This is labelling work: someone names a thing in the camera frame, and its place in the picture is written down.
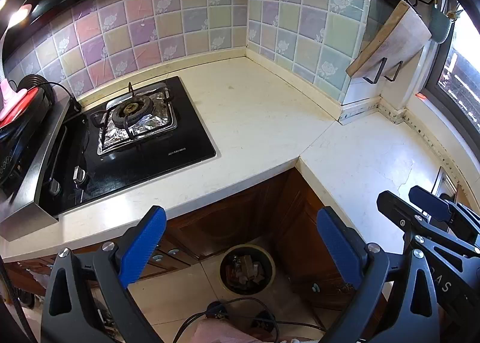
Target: cutting board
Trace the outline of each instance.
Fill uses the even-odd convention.
[[[351,78],[374,80],[382,59],[387,58],[382,75],[398,63],[407,63],[428,42],[431,33],[406,2],[400,0],[390,17],[358,57],[347,68]]]

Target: tile backsplash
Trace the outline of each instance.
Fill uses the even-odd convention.
[[[248,47],[342,102],[370,0],[249,0]]]
[[[5,63],[9,80],[41,74],[76,96],[116,77],[201,52],[244,47],[248,0],[83,0]]]

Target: power cord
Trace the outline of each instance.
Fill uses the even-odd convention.
[[[230,300],[230,301],[226,301],[220,305],[217,305],[217,306],[213,306],[212,308],[208,309],[207,311],[205,312],[200,312],[200,313],[195,313],[194,315],[191,315],[188,319],[186,319],[183,324],[181,325],[181,327],[179,328],[178,332],[177,332],[177,335],[175,336],[175,339],[173,339],[173,343],[177,343],[178,339],[180,338],[180,336],[183,334],[183,332],[186,330],[186,328],[191,324],[193,323],[195,320],[197,320],[199,317],[203,316],[203,315],[206,315],[207,313],[208,314],[211,314],[213,311],[215,310],[220,310],[223,306],[225,305],[228,305],[228,304],[231,304],[233,302],[237,302],[237,301],[243,301],[243,300],[250,300],[250,301],[255,301],[257,303],[259,303],[265,311],[267,311],[268,313],[268,316],[270,316],[270,320],[267,319],[267,318],[260,318],[260,317],[250,317],[250,316],[241,316],[241,315],[232,315],[229,313],[229,316],[232,316],[232,317],[243,317],[243,318],[250,318],[252,320],[258,320],[258,321],[267,321],[267,322],[270,322],[270,323],[273,323],[274,324],[274,327],[275,327],[275,340],[274,340],[274,343],[278,343],[278,338],[279,338],[279,334],[280,334],[280,330],[278,328],[278,325],[279,324],[290,324],[290,325],[300,325],[300,326],[303,326],[303,327],[311,327],[311,328],[315,328],[315,329],[318,329],[320,331],[323,331],[323,332],[326,332],[326,330],[322,327],[319,327],[318,325],[312,325],[312,324],[306,324],[306,323],[297,323],[297,322],[292,322],[292,321],[277,321],[275,320],[272,312],[270,311],[270,309],[268,309],[267,305],[265,305],[262,301],[260,301],[259,299],[257,298],[254,298],[254,297],[242,297],[242,298],[235,298],[233,300]]]

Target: white countertop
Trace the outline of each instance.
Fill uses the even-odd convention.
[[[376,209],[391,190],[430,189],[439,160],[405,125],[375,113],[342,126],[304,94],[241,57],[186,68],[182,79],[217,156],[73,209],[20,239],[0,238],[5,262],[119,236],[152,205],[168,218],[208,205],[296,166],[323,203],[366,241],[401,252],[401,232]]]

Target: stove knob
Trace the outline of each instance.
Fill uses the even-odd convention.
[[[74,179],[73,179],[76,185],[81,185],[86,178],[87,178],[86,172],[83,169],[81,169],[79,166],[76,166],[74,170]]]
[[[49,193],[54,197],[60,193],[60,183],[58,183],[55,179],[52,179],[50,182]]]

